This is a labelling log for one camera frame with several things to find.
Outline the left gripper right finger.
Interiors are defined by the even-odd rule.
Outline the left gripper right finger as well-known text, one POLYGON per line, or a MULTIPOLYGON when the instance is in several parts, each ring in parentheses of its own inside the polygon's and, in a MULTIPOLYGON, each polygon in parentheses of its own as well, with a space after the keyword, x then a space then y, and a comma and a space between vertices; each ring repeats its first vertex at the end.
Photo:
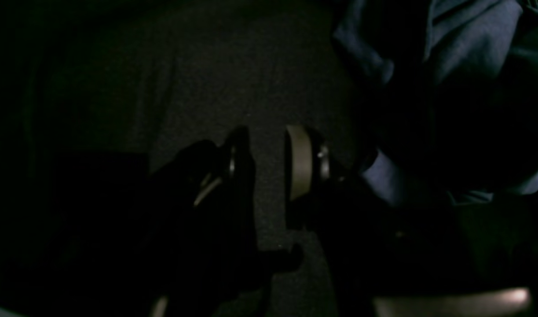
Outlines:
POLYGON ((388 207, 346 168, 314 129, 285 129, 287 228, 316 234, 340 317, 383 317, 379 298, 403 292, 407 252, 422 238, 403 210, 388 207))

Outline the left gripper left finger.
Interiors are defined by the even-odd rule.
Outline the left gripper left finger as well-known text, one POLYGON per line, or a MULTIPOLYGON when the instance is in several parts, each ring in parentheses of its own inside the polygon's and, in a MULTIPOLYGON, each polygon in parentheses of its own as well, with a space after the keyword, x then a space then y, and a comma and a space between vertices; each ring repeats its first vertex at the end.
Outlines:
POLYGON ((212 317, 224 302, 260 291, 248 317, 264 317, 275 273, 299 269, 303 250, 260 251, 249 129, 222 145, 201 140, 154 174, 159 214, 137 246, 151 291, 150 317, 212 317))

